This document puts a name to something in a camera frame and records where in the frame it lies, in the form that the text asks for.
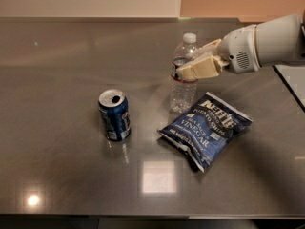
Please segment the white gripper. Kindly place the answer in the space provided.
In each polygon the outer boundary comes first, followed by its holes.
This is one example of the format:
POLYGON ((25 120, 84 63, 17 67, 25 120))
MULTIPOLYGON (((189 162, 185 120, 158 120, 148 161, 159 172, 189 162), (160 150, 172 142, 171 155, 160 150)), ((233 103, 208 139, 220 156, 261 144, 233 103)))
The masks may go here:
POLYGON ((260 68, 256 55, 256 25, 243 27, 227 34, 222 40, 216 39, 201 48, 199 53, 213 55, 198 56, 177 69, 182 81, 217 77, 230 65, 234 73, 252 73, 260 68))

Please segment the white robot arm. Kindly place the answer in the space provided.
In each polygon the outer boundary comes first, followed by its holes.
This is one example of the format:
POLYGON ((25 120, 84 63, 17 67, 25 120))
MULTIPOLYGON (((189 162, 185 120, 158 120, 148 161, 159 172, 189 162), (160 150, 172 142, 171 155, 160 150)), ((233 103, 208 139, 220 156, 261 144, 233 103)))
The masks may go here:
POLYGON ((297 14, 231 31, 197 50, 198 56, 180 66, 183 81, 233 73, 257 72, 261 67, 304 65, 304 24, 297 14))

